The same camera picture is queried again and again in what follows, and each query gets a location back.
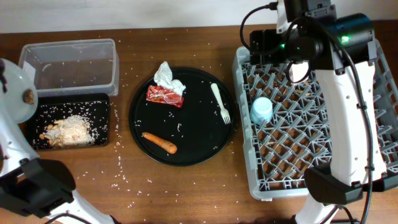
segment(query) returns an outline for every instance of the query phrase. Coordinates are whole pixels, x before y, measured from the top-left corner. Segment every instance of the green led light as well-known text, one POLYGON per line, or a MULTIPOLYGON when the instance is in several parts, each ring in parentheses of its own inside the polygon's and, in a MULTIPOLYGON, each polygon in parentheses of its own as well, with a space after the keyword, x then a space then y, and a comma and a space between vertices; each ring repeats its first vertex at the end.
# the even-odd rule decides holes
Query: green led light
POLYGON ((341 43, 347 43, 349 41, 349 37, 348 36, 342 36, 341 37, 341 43))

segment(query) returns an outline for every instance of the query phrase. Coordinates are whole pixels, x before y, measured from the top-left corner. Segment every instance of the plastic bin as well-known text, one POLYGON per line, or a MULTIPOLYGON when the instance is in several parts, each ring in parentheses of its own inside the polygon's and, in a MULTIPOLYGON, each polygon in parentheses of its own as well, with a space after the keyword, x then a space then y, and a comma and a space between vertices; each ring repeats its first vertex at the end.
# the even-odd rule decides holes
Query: plastic bin
POLYGON ((112 39, 28 44, 19 66, 39 97, 119 92, 119 57, 112 39))
MULTIPOLYGON (((377 41, 374 105, 377 135, 387 168, 398 173, 398 90, 377 41)), ((304 170, 328 162, 332 145, 322 90, 314 74, 295 88, 287 85, 286 64, 250 65, 249 50, 236 52, 232 71, 243 126, 243 151, 250 194, 259 200, 308 194, 304 170), (251 122, 253 101, 268 97, 270 123, 251 122)))

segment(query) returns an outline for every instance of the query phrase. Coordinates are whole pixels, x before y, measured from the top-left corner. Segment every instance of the white crumpled napkin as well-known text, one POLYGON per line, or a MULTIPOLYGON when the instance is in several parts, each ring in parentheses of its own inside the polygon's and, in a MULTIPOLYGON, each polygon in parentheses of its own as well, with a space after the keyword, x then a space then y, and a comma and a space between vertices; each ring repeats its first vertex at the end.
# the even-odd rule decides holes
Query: white crumpled napkin
POLYGON ((154 81, 158 86, 172 90, 180 96, 182 96, 182 92, 186 89, 180 80, 173 80, 173 73, 167 62, 163 62, 160 65, 158 71, 155 73, 154 81))

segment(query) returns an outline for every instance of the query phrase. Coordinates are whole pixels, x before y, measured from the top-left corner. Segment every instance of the black plate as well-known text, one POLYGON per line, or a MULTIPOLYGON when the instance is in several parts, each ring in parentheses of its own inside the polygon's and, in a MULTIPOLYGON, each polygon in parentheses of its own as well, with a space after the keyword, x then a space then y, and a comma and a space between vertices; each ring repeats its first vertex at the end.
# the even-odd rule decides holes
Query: black plate
POLYGON ((39 98, 35 114, 26 122, 25 137, 27 142, 35 150, 53 149, 47 139, 41 140, 39 138, 39 135, 45 131, 44 127, 53 124, 56 120, 64 119, 71 115, 81 115, 86 112, 87 109, 90 114, 85 117, 92 121, 90 123, 91 128, 97 128, 97 133, 99 134, 95 137, 96 140, 93 146, 107 145, 109 143, 109 119, 111 109, 109 96, 104 93, 39 98))
POLYGON ((168 165, 190 166, 213 157, 227 144, 233 132, 234 103, 228 89, 213 75, 194 68, 172 68, 172 71, 173 79, 180 80, 187 87, 182 107, 146 101, 148 86, 156 85, 151 78, 131 103, 130 131, 137 145, 151 158, 168 165), (220 89, 231 124, 224 124, 222 120, 211 83, 217 83, 220 89), (167 154, 142 137, 143 132, 174 143, 177 152, 167 154))

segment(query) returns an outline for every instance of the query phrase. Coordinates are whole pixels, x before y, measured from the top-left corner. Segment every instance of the black rectangular tray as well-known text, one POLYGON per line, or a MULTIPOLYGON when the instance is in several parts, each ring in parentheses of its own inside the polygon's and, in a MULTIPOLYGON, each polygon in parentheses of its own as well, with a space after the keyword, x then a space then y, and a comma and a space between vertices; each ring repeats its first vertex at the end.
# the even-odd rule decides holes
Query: black rectangular tray
MULTIPOLYGON (((27 142, 35 150, 55 149, 49 144, 48 139, 41 140, 39 135, 45 132, 49 124, 59 119, 68 118, 71 115, 84 115, 89 118, 92 129, 96 128, 98 136, 92 146, 106 146, 109 143, 109 120, 111 108, 109 96, 104 93, 52 96, 39 98, 35 114, 26 122, 25 137, 27 142)), ((63 147, 57 149, 71 149, 92 146, 63 147)))

